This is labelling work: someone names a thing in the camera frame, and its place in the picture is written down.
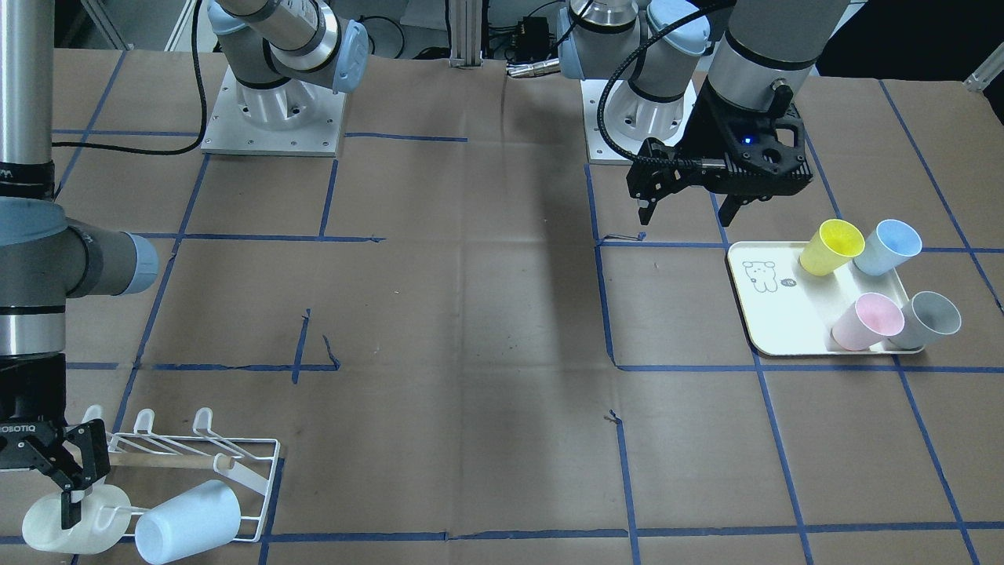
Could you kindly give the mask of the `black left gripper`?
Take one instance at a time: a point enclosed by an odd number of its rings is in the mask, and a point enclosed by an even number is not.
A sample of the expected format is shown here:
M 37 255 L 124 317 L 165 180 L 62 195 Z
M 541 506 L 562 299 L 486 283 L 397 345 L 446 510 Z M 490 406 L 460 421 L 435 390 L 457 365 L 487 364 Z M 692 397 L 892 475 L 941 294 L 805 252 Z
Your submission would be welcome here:
M 728 228 L 746 200 L 792 196 L 813 181 L 806 158 L 806 129 L 785 79 L 768 86 L 767 109 L 740 108 L 705 80 L 684 136 L 668 147 L 642 143 L 628 172 L 628 195 L 649 225 L 657 202 L 689 186 L 724 195 L 718 222 Z

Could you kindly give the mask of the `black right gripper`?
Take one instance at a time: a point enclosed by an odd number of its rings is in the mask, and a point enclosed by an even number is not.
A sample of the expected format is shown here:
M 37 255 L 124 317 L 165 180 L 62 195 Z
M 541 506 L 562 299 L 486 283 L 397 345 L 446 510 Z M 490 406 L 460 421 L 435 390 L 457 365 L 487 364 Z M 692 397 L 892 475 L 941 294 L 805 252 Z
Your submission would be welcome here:
M 111 470 L 103 419 L 65 418 L 64 354 L 4 359 L 1 371 L 1 466 L 35 469 L 60 489 L 60 526 L 82 519 L 85 489 Z

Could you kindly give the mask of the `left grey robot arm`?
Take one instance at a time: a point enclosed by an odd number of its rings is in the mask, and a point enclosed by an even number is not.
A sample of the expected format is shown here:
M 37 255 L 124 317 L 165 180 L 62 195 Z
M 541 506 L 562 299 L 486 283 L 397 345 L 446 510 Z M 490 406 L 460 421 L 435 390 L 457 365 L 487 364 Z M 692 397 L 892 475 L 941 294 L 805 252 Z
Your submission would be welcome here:
M 813 179 L 794 97 L 846 1 L 570 1 L 557 17 L 567 78 L 602 80 L 602 149 L 628 160 L 647 225 L 689 187 L 723 195 L 718 222 Z

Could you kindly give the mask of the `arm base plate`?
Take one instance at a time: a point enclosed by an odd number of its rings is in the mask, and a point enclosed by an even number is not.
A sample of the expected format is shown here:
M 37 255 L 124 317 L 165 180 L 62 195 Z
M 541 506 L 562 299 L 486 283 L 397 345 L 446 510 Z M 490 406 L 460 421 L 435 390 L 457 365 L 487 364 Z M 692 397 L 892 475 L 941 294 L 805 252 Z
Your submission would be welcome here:
M 580 82 L 588 161 L 596 165 L 628 165 L 630 161 L 610 149 L 598 129 L 598 103 L 605 87 L 606 80 Z M 632 153 L 637 153 L 642 142 L 648 138 L 659 138 L 674 147 L 684 136 L 696 100 L 697 92 L 692 82 L 681 99 L 662 104 L 642 99 L 618 80 L 606 101 L 607 135 Z
M 289 80 L 251 89 L 228 68 L 201 150 L 227 156 L 337 157 L 348 94 Z

